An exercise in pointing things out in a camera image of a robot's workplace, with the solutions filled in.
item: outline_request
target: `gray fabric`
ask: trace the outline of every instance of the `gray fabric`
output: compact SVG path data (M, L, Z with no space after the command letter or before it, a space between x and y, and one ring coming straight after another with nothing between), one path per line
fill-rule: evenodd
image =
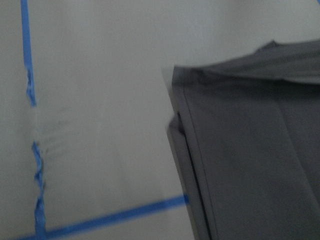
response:
M170 128L202 240L320 239L319 62L318 40L175 68Z

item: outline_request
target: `folded gray cloth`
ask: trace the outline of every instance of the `folded gray cloth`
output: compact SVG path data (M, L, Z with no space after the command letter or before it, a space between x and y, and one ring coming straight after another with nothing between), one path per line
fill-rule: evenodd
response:
M320 240L320 40L176 67L170 124L201 240Z

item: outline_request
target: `blue line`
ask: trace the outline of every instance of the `blue line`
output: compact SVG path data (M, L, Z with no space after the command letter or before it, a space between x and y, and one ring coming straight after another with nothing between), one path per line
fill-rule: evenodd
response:
M46 233L47 239L55 239L70 235L79 234L81 232L91 231L100 227L107 227L114 224L119 224L125 221L141 218L150 214L162 212L168 209L173 209L189 203L187 195L173 197L167 200L158 201L148 205L132 208L126 211L117 212L114 214L98 217L92 220L83 221L69 226L50 230ZM36 236L31 235L17 240L35 240Z
M37 240L46 240L46 218L45 218L45 205L44 205L44 183L42 178L42 160L40 151L35 142L32 144L32 151L36 162L36 172L34 180L39 186L40 194L37 197L35 209L34 209L34 220L35 220L35 236Z
M26 95L30 100L31 107L35 107L35 82L32 66L31 41L29 28L28 0L20 0L21 3L21 21L22 21L22 43L23 43L23 62L27 72Z

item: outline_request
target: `blue tape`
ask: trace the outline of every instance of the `blue tape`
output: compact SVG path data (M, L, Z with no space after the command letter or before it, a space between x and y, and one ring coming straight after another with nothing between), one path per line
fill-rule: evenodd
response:
M81 232L91 231L100 227L107 227L110 225L120 224L125 221L140 218L150 214L158 213L168 209L173 209L189 203L187 195L173 197L167 200L158 201L148 205L132 208L126 211L117 212L111 215L98 217L92 220L83 221L69 226L57 228L47 231L47 239L56 239L70 235L79 234ZM36 236L27 236L17 240L35 240Z
M46 218L44 205L44 183L42 178L42 160L39 148L35 142L33 142L32 144L32 151L36 162L36 172L34 175L34 180L36 181L40 189L40 194L37 197L34 210L35 239L46 240Z
M29 28L28 0L20 0L22 20L23 62L27 72L26 95L32 107L37 105L35 95L34 71L32 66L31 41Z

